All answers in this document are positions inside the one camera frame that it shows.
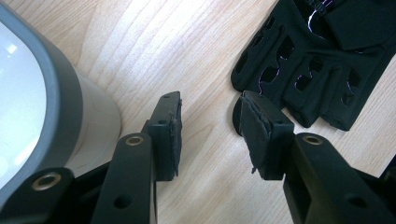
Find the wooden table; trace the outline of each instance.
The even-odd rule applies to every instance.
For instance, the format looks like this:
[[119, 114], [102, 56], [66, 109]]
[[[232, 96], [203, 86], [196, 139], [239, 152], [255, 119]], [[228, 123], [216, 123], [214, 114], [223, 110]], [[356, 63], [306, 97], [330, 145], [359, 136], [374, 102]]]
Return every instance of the wooden table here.
[[[274, 0], [6, 0], [117, 102], [121, 135], [141, 130], [161, 95], [181, 91], [179, 177], [158, 184], [159, 223], [291, 223], [282, 182], [252, 175], [233, 130], [231, 71]], [[321, 119], [350, 165], [380, 175], [396, 145], [396, 60], [352, 130]]]

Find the black plastic bracket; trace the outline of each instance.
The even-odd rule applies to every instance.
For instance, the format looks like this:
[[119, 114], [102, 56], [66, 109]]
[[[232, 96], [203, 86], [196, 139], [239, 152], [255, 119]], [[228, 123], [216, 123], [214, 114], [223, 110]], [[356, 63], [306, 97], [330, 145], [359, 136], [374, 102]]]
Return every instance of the black plastic bracket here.
[[151, 137], [122, 137], [108, 168], [92, 223], [156, 223]]
[[284, 190], [294, 223], [395, 223], [327, 139], [299, 133], [290, 156]]
[[181, 128], [180, 92], [167, 93], [160, 98], [142, 130], [153, 139], [156, 181], [171, 181], [178, 175]]
[[294, 136], [288, 117], [263, 95], [244, 91], [235, 105], [233, 124], [247, 142], [253, 169], [265, 180], [282, 180], [282, 159]]

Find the screw hole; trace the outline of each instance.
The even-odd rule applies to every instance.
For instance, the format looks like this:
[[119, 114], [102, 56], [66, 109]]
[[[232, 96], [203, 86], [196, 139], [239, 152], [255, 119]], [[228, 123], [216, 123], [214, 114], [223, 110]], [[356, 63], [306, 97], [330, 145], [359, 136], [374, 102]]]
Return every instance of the screw hole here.
[[54, 172], [42, 175], [33, 182], [32, 188], [36, 191], [50, 189], [57, 185], [61, 179], [62, 176]]
[[131, 205], [132, 197], [129, 195], [120, 195], [114, 200], [114, 206], [118, 209], [123, 209]]
[[323, 141], [320, 138], [317, 138], [315, 136], [304, 136], [304, 141], [311, 144], [311, 145], [321, 145], [323, 143]]
[[137, 146], [137, 145], [141, 144], [144, 141], [145, 141], [145, 139], [140, 136], [133, 136], [126, 140], [126, 144], [133, 147], [133, 146]]

